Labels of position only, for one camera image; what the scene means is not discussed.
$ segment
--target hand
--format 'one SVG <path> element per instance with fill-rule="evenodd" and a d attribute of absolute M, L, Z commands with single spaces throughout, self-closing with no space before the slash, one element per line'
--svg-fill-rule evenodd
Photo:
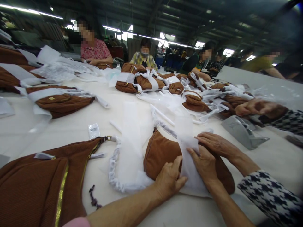
<path fill-rule="evenodd" d="M 94 58 L 89 58 L 88 61 L 90 61 L 90 65 L 97 65 L 98 64 L 98 60 L 94 59 Z"/>
<path fill-rule="evenodd" d="M 257 115 L 265 115 L 268 118 L 277 118 L 287 110 L 286 107 L 281 106 L 278 103 L 265 101 L 262 99 L 252 99 L 246 103 L 238 105 L 235 108 L 236 114 L 240 117 L 249 115 L 249 114 L 257 114 Z"/>
<path fill-rule="evenodd" d="M 193 158 L 193 162 L 205 184 L 218 180 L 216 172 L 216 159 L 208 150 L 199 145 L 200 156 L 192 148 L 187 148 L 187 151 Z"/>
<path fill-rule="evenodd" d="M 235 145 L 219 135 L 203 132 L 198 134 L 195 138 L 216 154 L 227 159 L 232 159 L 242 154 Z"/>
<path fill-rule="evenodd" d="M 146 69 L 146 70 L 150 70 L 150 71 L 152 71 L 152 70 L 153 70 L 153 68 L 152 68 L 152 67 L 146 67 L 145 69 Z"/>
<path fill-rule="evenodd" d="M 156 178 L 154 185 L 160 195 L 160 198 L 165 201 L 179 192 L 187 181 L 187 177 L 179 178 L 179 166 L 181 161 L 182 156 L 178 156 L 174 163 L 165 163 L 161 172 Z"/>
<path fill-rule="evenodd" d="M 200 73 L 199 76 L 205 81 L 205 82 L 210 82 L 211 77 L 205 73 Z"/>

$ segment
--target dark hair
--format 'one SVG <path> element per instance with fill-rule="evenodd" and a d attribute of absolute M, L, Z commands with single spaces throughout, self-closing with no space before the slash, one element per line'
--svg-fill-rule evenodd
<path fill-rule="evenodd" d="M 205 51 L 207 51 L 208 49 L 214 49 L 216 46 L 216 43 L 214 41 L 208 41 L 202 48 L 200 53 L 204 53 Z"/>
<path fill-rule="evenodd" d="M 217 52 L 217 53 L 218 53 L 218 56 L 222 57 L 223 52 L 224 52 L 224 49 L 220 49 L 220 50 Z"/>
<path fill-rule="evenodd" d="M 93 30 L 90 23 L 88 22 L 88 20 L 85 17 L 79 16 L 79 17 L 77 17 L 76 21 L 77 21 L 77 24 L 82 24 L 87 30 L 90 30 L 90 31 Z"/>
<path fill-rule="evenodd" d="M 141 47 L 151 48 L 151 40 L 149 38 L 143 38 L 141 40 Z"/>
<path fill-rule="evenodd" d="M 251 53 L 251 52 L 255 52 L 255 49 L 254 48 L 248 48 L 248 49 L 246 49 L 245 51 L 243 51 L 243 55 L 245 55 L 245 54 L 249 54 L 249 53 Z"/>

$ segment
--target green shirt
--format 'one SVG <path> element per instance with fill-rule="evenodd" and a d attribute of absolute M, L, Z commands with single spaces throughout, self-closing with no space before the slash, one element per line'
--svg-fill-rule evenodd
<path fill-rule="evenodd" d="M 261 70 L 266 70 L 269 68 L 273 68 L 272 66 L 272 60 L 262 56 L 262 57 L 256 57 L 246 63 L 244 63 L 241 67 L 241 69 L 251 71 L 251 72 L 259 72 Z"/>

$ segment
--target small plastic packet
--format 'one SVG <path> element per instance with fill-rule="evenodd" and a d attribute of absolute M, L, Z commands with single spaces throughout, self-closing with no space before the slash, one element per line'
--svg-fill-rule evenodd
<path fill-rule="evenodd" d="M 88 126 L 89 139 L 100 137 L 100 130 L 97 123 Z"/>

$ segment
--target pink sleeve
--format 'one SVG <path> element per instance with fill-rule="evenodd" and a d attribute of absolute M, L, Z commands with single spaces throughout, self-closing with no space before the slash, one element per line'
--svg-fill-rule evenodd
<path fill-rule="evenodd" d="M 101 48 L 101 51 L 104 55 L 104 58 L 111 57 L 110 51 L 108 50 L 105 42 L 103 42 L 102 40 L 100 40 L 100 48 Z"/>
<path fill-rule="evenodd" d="M 66 223 L 63 227 L 90 227 L 89 221 L 85 217 L 75 218 L 68 223 Z"/>
<path fill-rule="evenodd" d="M 81 58 L 87 59 L 86 49 L 83 46 L 81 46 Z"/>

